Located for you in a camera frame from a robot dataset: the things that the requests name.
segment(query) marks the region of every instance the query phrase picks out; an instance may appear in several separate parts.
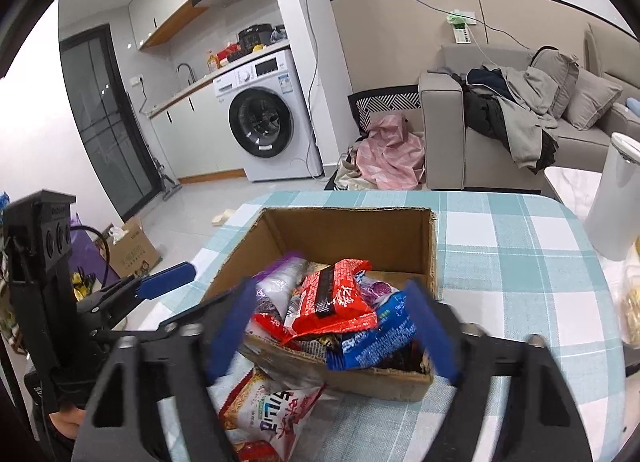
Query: faucet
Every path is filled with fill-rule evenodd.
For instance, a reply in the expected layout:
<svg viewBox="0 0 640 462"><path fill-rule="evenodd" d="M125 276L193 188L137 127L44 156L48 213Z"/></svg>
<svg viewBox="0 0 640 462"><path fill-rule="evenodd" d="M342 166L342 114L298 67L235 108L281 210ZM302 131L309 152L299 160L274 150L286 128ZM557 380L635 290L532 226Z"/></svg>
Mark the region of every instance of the faucet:
<svg viewBox="0 0 640 462"><path fill-rule="evenodd" d="M196 82L196 76L194 76L194 74L193 74L193 68L191 68L191 66L190 66L188 63L180 63L180 64L178 65L178 68L176 68L176 69L175 69L175 73L177 74L177 73L179 73L179 72L180 72L180 67L181 67L182 65L187 65L187 68L189 69L189 74L190 74L190 76L191 76L191 83L189 83L189 80L188 80L188 79L187 79L187 83L188 83L188 84L190 84L190 85L191 85L192 83L195 83L195 82Z"/></svg>

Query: sofa armrest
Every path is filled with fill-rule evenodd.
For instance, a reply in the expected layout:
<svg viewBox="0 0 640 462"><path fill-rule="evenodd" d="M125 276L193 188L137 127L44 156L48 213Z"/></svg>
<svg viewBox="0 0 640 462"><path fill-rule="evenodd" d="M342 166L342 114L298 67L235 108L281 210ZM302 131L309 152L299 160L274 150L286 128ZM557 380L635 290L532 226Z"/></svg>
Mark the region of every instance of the sofa armrest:
<svg viewBox="0 0 640 462"><path fill-rule="evenodd" d="M423 72L418 93L426 134L427 187L462 189L465 180L462 88L446 74Z"/></svg>
<svg viewBox="0 0 640 462"><path fill-rule="evenodd" d="M613 132L619 132L640 142L640 118L620 103L614 103L598 120L596 126L609 137Z"/></svg>

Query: beige wall panel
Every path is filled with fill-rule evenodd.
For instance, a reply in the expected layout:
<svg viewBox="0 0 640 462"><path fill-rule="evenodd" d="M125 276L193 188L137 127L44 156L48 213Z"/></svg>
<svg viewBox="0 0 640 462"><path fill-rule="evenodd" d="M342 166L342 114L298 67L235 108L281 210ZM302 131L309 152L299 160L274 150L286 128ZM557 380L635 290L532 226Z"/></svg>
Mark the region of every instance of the beige wall panel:
<svg viewBox="0 0 640 462"><path fill-rule="evenodd" d="M588 23L610 26L595 16L553 0L480 1L489 25L509 32L529 48L551 45L565 54L575 54L580 65L585 64L584 31ZM517 46L506 34L491 29L487 32L491 44Z"/></svg>
<svg viewBox="0 0 640 462"><path fill-rule="evenodd" d="M421 1L482 20L478 0ZM334 0L332 7L354 92L416 84L420 72L440 64L440 46L455 41L446 15L414 0ZM482 25L471 27L486 42Z"/></svg>

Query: soap bottle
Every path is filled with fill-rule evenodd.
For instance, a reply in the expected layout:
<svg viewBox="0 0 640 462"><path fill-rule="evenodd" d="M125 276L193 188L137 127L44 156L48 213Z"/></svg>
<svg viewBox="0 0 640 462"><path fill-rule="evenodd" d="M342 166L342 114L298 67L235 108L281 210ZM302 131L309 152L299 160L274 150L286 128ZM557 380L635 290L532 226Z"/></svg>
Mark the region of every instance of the soap bottle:
<svg viewBox="0 0 640 462"><path fill-rule="evenodd" d="M218 56L213 54L210 50L209 58L207 59L207 67L209 67L209 73L215 72L220 68L220 60L218 59Z"/></svg>

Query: white side table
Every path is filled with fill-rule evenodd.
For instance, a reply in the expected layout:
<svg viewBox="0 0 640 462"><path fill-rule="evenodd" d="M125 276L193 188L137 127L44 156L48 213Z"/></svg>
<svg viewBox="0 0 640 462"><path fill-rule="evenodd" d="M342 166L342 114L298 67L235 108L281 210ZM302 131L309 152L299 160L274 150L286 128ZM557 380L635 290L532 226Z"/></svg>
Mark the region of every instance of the white side table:
<svg viewBox="0 0 640 462"><path fill-rule="evenodd" d="M601 176L601 173L593 171L551 166L545 169L545 179L548 183L547 187L549 190L546 192L543 191L543 194L555 198L570 209L578 219L584 221L593 204L593 198L598 190ZM622 313L621 302L630 288L631 279L640 278L640 259L638 258L638 252L635 247L631 247L629 254L621 262L612 262L597 252L596 255L602 266L602 272L607 280L607 284L609 285L614 306L618 309L620 335L626 343L628 333L626 331L626 320ZM626 348L625 344L625 361L627 361L626 364L629 366L627 350L628 348ZM632 364L640 362L640 350L635 350L634 353L638 358Z"/></svg>

